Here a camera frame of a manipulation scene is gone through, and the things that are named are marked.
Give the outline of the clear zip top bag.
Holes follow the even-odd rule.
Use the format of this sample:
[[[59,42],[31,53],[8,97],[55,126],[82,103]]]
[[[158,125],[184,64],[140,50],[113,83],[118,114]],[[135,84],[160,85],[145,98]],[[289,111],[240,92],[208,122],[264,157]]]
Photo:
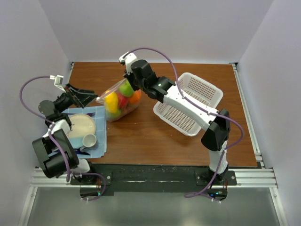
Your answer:
[[[96,98],[105,107],[106,120],[117,121],[134,111],[141,102],[141,91],[134,91],[127,79],[123,79]]]

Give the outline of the white plastic basket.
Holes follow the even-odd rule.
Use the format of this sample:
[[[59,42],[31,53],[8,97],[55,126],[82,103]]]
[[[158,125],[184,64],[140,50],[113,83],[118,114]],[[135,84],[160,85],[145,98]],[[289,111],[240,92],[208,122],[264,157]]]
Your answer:
[[[186,136],[196,136],[204,125],[207,129],[217,113],[216,107],[223,97],[221,89],[191,73],[183,73],[179,86],[172,88],[167,103],[157,102],[154,113],[164,122]]]

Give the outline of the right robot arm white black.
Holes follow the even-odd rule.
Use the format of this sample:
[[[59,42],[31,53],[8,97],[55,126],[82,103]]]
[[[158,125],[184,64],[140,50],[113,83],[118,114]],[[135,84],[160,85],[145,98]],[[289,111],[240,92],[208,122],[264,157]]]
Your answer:
[[[178,82],[167,77],[158,77],[146,60],[121,59],[120,64],[126,67],[124,77],[133,90],[143,91],[149,98],[170,105],[193,119],[204,131],[201,143],[209,150],[210,181],[220,185],[226,180],[228,162],[226,144],[229,139],[230,124],[226,122],[229,112],[225,109],[217,111],[192,98],[180,94]]]

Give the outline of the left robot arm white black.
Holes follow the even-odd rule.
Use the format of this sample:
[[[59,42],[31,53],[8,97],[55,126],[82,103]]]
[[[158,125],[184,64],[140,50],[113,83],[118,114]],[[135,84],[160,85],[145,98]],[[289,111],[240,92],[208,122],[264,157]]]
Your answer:
[[[97,172],[90,169],[86,160],[80,160],[67,135],[72,129],[69,116],[64,113],[70,106],[85,108],[97,95],[94,91],[78,89],[70,84],[55,101],[43,100],[39,111],[45,116],[48,131],[32,142],[40,167],[48,178],[59,177],[64,173],[81,173],[81,180],[87,185],[97,181]]]

